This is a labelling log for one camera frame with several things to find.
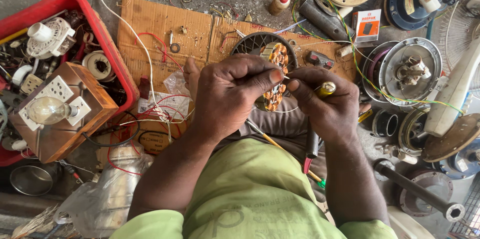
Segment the light bulb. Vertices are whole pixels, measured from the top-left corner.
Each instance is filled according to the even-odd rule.
[[[77,113],[78,107],[70,106],[53,97],[40,97],[30,102],[27,107],[28,117],[41,125],[53,125]]]

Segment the glue bottle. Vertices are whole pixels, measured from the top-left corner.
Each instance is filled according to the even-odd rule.
[[[273,0],[268,7],[268,12],[274,16],[278,16],[290,5],[290,0]]]

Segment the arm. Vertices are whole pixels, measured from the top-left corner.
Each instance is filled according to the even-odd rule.
[[[259,56],[237,54],[204,67],[195,117],[182,137],[165,148],[141,177],[128,219],[160,209],[183,212],[215,145],[237,131],[255,100],[282,80],[280,68]]]
[[[389,224],[385,199],[357,136],[358,87],[320,67],[300,68],[288,76],[288,90],[325,141],[326,198],[336,225],[376,219]],[[320,100],[311,88],[325,81],[333,81],[337,89]]]

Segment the red plastic crate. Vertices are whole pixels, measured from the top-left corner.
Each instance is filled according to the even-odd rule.
[[[27,9],[0,20],[0,39],[28,28],[65,9],[69,11],[78,10],[85,15],[100,47],[105,52],[105,56],[110,62],[113,71],[117,75],[119,82],[122,84],[123,89],[127,94],[127,101],[119,107],[114,116],[127,110],[127,108],[132,106],[133,103],[138,100],[140,93],[127,69],[127,66],[123,62],[117,46],[113,43],[105,24],[100,19],[99,14],[92,9],[87,0],[41,0]],[[5,151],[6,150],[0,147],[0,166],[6,166],[22,159],[22,156],[17,152],[13,152],[16,155],[12,155],[12,153]]]

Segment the white fan blade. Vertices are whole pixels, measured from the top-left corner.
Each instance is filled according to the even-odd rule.
[[[435,100],[461,109],[479,63],[480,34],[477,34],[453,69],[447,86]],[[438,103],[432,104],[424,130],[435,137],[442,137],[453,125],[458,114],[459,112],[452,107]]]

